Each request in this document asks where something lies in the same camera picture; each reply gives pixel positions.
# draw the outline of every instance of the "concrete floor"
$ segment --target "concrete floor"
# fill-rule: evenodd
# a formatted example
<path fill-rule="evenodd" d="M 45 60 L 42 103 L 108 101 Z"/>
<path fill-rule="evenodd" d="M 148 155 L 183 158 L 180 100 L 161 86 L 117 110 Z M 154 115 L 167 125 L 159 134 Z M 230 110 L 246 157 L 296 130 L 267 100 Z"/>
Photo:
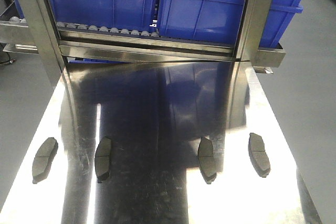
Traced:
<path fill-rule="evenodd" d="M 336 0 L 302 0 L 274 75 L 258 75 L 324 224 L 336 223 Z"/>
<path fill-rule="evenodd" d="M 259 79 L 324 224 L 336 223 L 336 0 L 302 0 L 281 44 L 287 55 Z M 34 55 L 0 66 L 0 207 L 52 94 Z"/>

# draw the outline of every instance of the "metal frame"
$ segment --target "metal frame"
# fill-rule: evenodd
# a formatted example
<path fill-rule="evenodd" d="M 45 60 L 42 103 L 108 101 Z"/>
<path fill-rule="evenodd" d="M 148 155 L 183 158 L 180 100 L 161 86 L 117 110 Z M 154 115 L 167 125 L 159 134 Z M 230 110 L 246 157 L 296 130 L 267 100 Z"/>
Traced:
<path fill-rule="evenodd" d="M 38 48 L 53 87 L 65 66 L 58 47 L 59 34 L 48 0 L 19 0 L 29 23 L 29 30 Z"/>
<path fill-rule="evenodd" d="M 278 67 L 285 55 L 280 46 L 277 49 L 258 48 L 272 0 L 245 0 L 235 47 L 189 40 L 58 29 L 48 0 L 19 1 L 29 27 L 1 21 L 0 17 L 0 33 L 3 34 L 0 41 L 11 44 L 6 47 L 7 51 L 38 52 L 53 87 L 65 66 L 64 57 L 127 62 L 251 61 L 254 66 Z"/>
<path fill-rule="evenodd" d="M 234 56 L 241 61 L 253 61 L 263 35 L 272 0 L 246 0 L 240 23 Z"/>

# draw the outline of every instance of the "stainless steel surface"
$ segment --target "stainless steel surface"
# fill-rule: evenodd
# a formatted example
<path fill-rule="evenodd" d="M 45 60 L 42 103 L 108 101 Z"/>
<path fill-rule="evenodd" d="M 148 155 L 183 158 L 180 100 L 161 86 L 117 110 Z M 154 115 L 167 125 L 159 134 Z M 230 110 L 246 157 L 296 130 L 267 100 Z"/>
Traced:
<path fill-rule="evenodd" d="M 0 15 L 0 42 L 12 44 L 34 45 L 34 40 L 27 24 L 9 22 L 8 20 L 17 15 L 15 4 L 12 3 Z"/>
<path fill-rule="evenodd" d="M 0 21 L 0 42 L 30 46 L 35 44 L 27 24 L 6 21 Z"/>
<path fill-rule="evenodd" d="M 3 49 L 4 52 L 15 52 L 20 54 L 38 54 L 38 50 L 35 46 L 27 46 L 27 45 L 15 45 L 15 44 L 7 44 Z"/>
<path fill-rule="evenodd" d="M 253 66 L 278 68 L 280 67 L 285 55 L 286 52 L 280 45 L 278 45 L 278 48 L 259 47 L 253 60 L 251 60 L 251 64 Z"/>
<path fill-rule="evenodd" d="M 236 110 L 245 120 L 235 125 L 226 123 L 236 118 L 226 109 L 232 97 L 245 101 Z M 250 162 L 250 132 L 264 139 L 267 178 Z M 104 136 L 113 141 L 112 173 L 97 184 L 93 157 Z M 201 136 L 214 145 L 211 185 L 198 168 Z M 58 153 L 48 178 L 33 185 L 34 155 L 48 137 Z M 0 223 L 304 224 L 312 217 L 320 223 L 249 62 L 77 64 L 62 74 Z"/>
<path fill-rule="evenodd" d="M 263 35 L 272 0 L 245 0 L 234 56 L 255 65 L 255 56 Z"/>
<path fill-rule="evenodd" d="M 58 48 L 59 35 L 48 0 L 19 0 L 19 2 L 50 83 L 54 87 L 64 68 L 64 61 Z"/>
<path fill-rule="evenodd" d="M 223 56 L 217 52 L 207 54 L 205 51 L 178 50 L 174 48 L 147 49 L 128 47 L 125 45 L 102 45 L 76 41 L 60 41 L 63 56 L 92 59 L 116 60 L 125 62 L 164 62 L 164 61 L 195 61 L 216 60 L 234 61 L 231 56 Z"/>
<path fill-rule="evenodd" d="M 111 34 L 104 33 L 99 31 L 80 31 L 69 28 L 59 28 L 59 33 L 62 40 L 74 40 L 81 39 L 86 40 L 83 42 L 91 41 L 104 41 L 108 42 L 117 42 L 132 44 L 134 47 L 139 47 L 139 45 L 151 46 L 151 48 L 160 47 L 160 48 L 180 48 L 180 49 L 190 49 L 190 50 L 200 50 L 200 51 L 210 51 L 210 52 L 220 52 L 222 54 L 231 54 L 232 46 L 219 44 L 219 43 L 210 43 L 210 42 L 201 42 L 201 41 L 192 41 L 192 40 L 181 40 L 181 39 L 169 39 L 169 38 L 156 38 L 156 37 L 144 37 L 144 36 L 131 36 L 125 34 Z"/>

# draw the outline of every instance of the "stainless steel table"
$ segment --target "stainless steel table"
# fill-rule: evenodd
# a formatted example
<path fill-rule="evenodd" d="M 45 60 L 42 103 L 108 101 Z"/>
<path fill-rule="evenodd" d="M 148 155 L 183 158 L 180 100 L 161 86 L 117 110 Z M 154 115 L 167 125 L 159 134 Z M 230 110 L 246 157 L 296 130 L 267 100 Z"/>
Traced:
<path fill-rule="evenodd" d="M 271 171 L 256 173 L 249 134 Z M 110 177 L 95 150 L 112 139 Z M 35 153 L 58 151 L 32 183 Z M 217 177 L 198 167 L 201 137 Z M 63 72 L 0 214 L 0 223 L 321 223 L 249 62 L 74 64 Z"/>

